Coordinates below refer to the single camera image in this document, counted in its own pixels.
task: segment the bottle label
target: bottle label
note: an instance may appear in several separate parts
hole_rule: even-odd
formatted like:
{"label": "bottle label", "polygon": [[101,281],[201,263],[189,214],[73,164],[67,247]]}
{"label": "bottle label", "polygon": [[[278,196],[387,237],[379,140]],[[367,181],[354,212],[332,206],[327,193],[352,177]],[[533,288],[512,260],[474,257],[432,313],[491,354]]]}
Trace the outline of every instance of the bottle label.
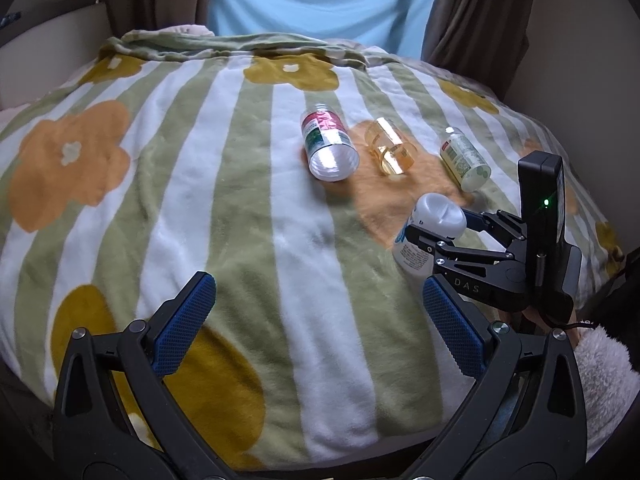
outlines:
{"label": "bottle label", "polygon": [[414,223],[414,215],[412,213],[404,223],[404,226],[402,226],[402,229],[400,229],[392,253],[396,262],[398,262],[404,270],[410,274],[426,279],[433,273],[433,255],[413,245],[404,237],[406,227]]}
{"label": "bottle label", "polygon": [[346,144],[355,149],[347,135],[342,121],[332,112],[313,112],[302,121],[302,135],[305,138],[306,156],[311,156],[332,144]]}
{"label": "bottle label", "polygon": [[489,174],[483,167],[487,163],[464,135],[455,136],[444,142],[440,148],[440,156],[447,163],[459,184],[472,168],[475,168],[475,171],[481,176],[489,178]]}

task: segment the small white bottle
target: small white bottle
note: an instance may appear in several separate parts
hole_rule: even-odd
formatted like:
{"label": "small white bottle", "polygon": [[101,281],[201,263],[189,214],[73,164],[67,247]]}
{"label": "small white bottle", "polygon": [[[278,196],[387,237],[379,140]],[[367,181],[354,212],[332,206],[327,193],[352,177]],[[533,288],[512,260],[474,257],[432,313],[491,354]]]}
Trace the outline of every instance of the small white bottle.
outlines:
{"label": "small white bottle", "polygon": [[444,131],[448,137],[440,147],[440,158],[462,191],[477,191],[491,177],[491,167],[459,129],[449,126]]}
{"label": "small white bottle", "polygon": [[398,233],[391,252],[396,262],[412,278],[424,280],[433,274],[433,255],[409,242],[404,236],[408,225],[416,225],[446,238],[457,238],[466,229],[466,217],[462,208],[439,193],[422,195],[414,210]]}
{"label": "small white bottle", "polygon": [[301,117],[309,171],[319,180],[344,180],[358,169],[360,156],[335,111],[316,103]]}

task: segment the fleece blanket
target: fleece blanket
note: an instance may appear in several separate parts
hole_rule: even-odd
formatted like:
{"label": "fleece blanket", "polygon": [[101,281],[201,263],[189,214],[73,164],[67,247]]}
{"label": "fleece blanket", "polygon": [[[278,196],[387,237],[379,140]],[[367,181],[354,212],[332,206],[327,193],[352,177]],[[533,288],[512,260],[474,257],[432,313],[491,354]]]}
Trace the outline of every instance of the fleece blanket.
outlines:
{"label": "fleece blanket", "polygon": [[[343,182],[306,167],[300,117],[317,102],[360,152]],[[404,177],[383,176],[367,152],[364,131],[380,116],[418,147]],[[438,158],[447,126],[492,167],[479,192],[462,193]],[[378,48],[282,34],[111,38],[75,84],[0,132],[2,358],[52,403],[74,328],[122,330],[206,270],[216,306],[165,380],[233,468],[346,461],[434,435],[470,383],[389,247],[425,192],[517,214],[517,161],[540,148],[566,157],[481,86]],[[580,305],[622,254],[566,166]],[[499,248],[486,233],[458,243]]]}

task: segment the yellow transparent container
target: yellow transparent container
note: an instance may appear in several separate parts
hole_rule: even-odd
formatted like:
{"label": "yellow transparent container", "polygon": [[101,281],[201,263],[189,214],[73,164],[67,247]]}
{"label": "yellow transparent container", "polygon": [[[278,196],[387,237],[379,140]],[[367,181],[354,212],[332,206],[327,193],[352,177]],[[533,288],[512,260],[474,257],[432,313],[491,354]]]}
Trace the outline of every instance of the yellow transparent container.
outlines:
{"label": "yellow transparent container", "polygon": [[385,174],[403,174],[415,162],[415,146],[395,124],[384,117],[373,121],[364,138],[380,170]]}

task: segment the plastic bottle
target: plastic bottle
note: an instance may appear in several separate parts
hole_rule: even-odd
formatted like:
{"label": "plastic bottle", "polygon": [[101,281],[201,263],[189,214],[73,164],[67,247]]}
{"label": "plastic bottle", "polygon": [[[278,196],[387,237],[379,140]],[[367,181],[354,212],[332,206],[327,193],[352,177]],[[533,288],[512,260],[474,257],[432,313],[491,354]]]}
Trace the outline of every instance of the plastic bottle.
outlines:
{"label": "plastic bottle", "polygon": [[415,162],[415,146],[395,124],[384,117],[373,121],[364,139],[383,173],[403,174]]}
{"label": "plastic bottle", "polygon": [[360,157],[340,117],[327,105],[317,103],[302,115],[309,171],[319,180],[336,182],[356,171]]}
{"label": "plastic bottle", "polygon": [[491,177],[491,167],[459,129],[449,126],[445,133],[448,137],[440,148],[440,157],[462,191],[477,191]]}
{"label": "plastic bottle", "polygon": [[398,233],[391,249],[396,262],[420,285],[433,273],[433,255],[413,245],[404,237],[408,225],[417,225],[427,231],[447,238],[457,238],[466,229],[466,217],[462,209],[439,193],[422,195],[414,210]]}

